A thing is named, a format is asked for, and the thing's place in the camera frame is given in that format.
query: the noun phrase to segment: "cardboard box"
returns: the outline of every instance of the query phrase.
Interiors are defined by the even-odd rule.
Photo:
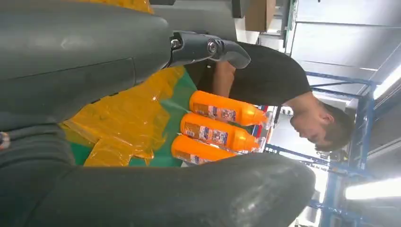
[[[250,0],[245,14],[247,31],[266,32],[276,11],[276,0]]]

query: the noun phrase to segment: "green cloth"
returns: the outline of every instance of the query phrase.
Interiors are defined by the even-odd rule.
[[[196,91],[196,86],[192,82],[187,72],[177,81],[174,87],[173,97],[160,101],[161,105],[170,114],[170,119],[164,129],[163,135],[166,141],[163,146],[155,151],[155,157],[151,160],[150,166],[181,166],[182,161],[175,159],[171,155],[171,145],[180,131],[182,117],[189,110],[189,99]],[[91,148],[79,144],[71,144],[77,165],[83,165],[90,154]],[[129,166],[146,166],[141,158],[132,158]]]

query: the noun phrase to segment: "bottle label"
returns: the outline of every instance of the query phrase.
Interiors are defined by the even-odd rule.
[[[227,145],[228,133],[193,123],[185,123],[184,134],[209,143]]]
[[[175,151],[175,157],[178,159],[181,159],[183,161],[190,162],[190,163],[197,164],[197,165],[210,162],[209,160],[207,160],[205,158],[201,158],[196,155],[191,155],[191,154],[179,151],[179,150]]]
[[[212,105],[204,105],[199,103],[193,104],[195,113],[208,116],[210,118],[222,119],[230,122],[235,122],[236,112],[235,110],[228,110],[223,108],[217,108]]]

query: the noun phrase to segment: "plastic bottle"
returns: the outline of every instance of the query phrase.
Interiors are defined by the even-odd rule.
[[[214,162],[220,159],[234,157],[236,154],[223,149],[218,149],[209,144],[192,140],[180,135],[175,138],[171,146],[173,157],[194,164]]]
[[[194,113],[216,120],[236,122],[243,126],[265,125],[268,121],[266,113],[252,104],[203,91],[192,94],[189,107]]]
[[[232,151],[252,151],[259,148],[258,140],[245,129],[219,122],[194,113],[187,113],[181,120],[181,133],[197,140]]]

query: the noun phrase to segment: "blue metal shelving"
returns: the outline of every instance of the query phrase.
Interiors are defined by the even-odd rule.
[[[323,203],[311,201],[310,206],[322,210],[322,218],[320,227],[332,226],[333,215],[340,217],[346,221],[352,221],[355,227],[359,227],[363,218],[355,213],[347,211],[346,204],[335,204],[336,191],[338,188],[338,177],[363,177],[371,178],[372,176],[366,171],[367,155],[369,153],[369,139],[372,124],[374,122],[374,107],[373,92],[379,83],[363,79],[352,79],[347,77],[333,76],[315,72],[306,72],[308,76],[320,77],[326,79],[334,79],[339,82],[319,84],[311,86],[313,91],[332,94],[337,96],[345,96],[358,99],[357,114],[355,119],[355,131],[351,142],[348,145],[349,161],[346,164],[329,162],[325,159],[316,158],[304,155],[298,152],[290,151],[271,144],[266,144],[266,152],[280,153],[286,152],[293,155],[306,158],[307,161],[302,161],[308,166],[315,167],[316,165],[326,166],[329,172],[327,189]],[[363,95],[349,94],[344,92],[332,91],[321,87],[340,86],[343,84],[363,84],[367,86],[366,93]]]

